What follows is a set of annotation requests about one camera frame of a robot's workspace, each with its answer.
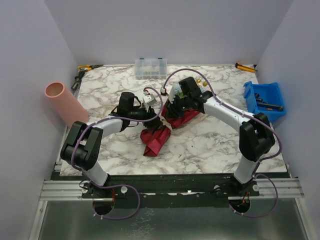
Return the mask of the beige printed ribbon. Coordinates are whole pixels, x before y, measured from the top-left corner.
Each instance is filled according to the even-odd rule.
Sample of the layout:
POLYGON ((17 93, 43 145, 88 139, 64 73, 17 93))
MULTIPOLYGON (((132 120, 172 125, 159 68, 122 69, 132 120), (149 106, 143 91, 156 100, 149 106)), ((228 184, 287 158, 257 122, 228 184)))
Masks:
POLYGON ((120 133, 130 127, 131 122, 142 123, 154 120, 156 117, 160 117, 162 121, 162 127, 155 132, 147 130, 147 125, 143 125, 144 129, 141 132, 141 136, 145 137, 168 137, 171 134, 181 135, 187 130, 196 126, 199 122, 204 120, 207 116, 200 114, 195 110, 186 111, 184 115, 179 119, 165 118, 160 112, 156 113, 156 116, 146 120, 137 120, 127 118, 129 111, 120 112, 118 109, 116 112, 112 112, 106 118, 96 122, 96 127, 103 130, 103 137, 107 137, 111 134, 120 133))

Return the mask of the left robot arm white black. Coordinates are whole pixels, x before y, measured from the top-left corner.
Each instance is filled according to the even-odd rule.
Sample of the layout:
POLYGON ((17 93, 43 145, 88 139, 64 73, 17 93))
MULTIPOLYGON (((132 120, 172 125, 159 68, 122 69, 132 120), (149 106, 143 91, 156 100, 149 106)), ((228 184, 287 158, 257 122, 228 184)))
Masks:
POLYGON ((110 175, 98 162, 101 142, 104 138, 120 133, 131 122, 148 125, 159 120, 152 106, 157 102, 154 95, 144 91, 142 100, 132 92, 122 92, 118 105, 104 119, 84 123, 75 121, 64 141, 60 158, 80 171, 93 184, 93 191, 101 198, 111 191, 110 175))

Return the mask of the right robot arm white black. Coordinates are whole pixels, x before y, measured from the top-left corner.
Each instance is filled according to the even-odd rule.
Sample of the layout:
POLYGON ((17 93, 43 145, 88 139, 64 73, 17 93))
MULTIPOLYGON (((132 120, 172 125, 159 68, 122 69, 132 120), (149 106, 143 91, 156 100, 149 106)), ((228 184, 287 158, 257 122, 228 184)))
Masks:
POLYGON ((241 159, 233 173, 230 191, 241 196, 248 190, 248 182, 258 168, 258 161, 275 144, 268 117, 252 114, 222 102, 214 93, 187 77, 172 85, 166 103, 167 117, 181 119, 186 111, 198 111, 215 117, 232 127, 239 134, 241 159))

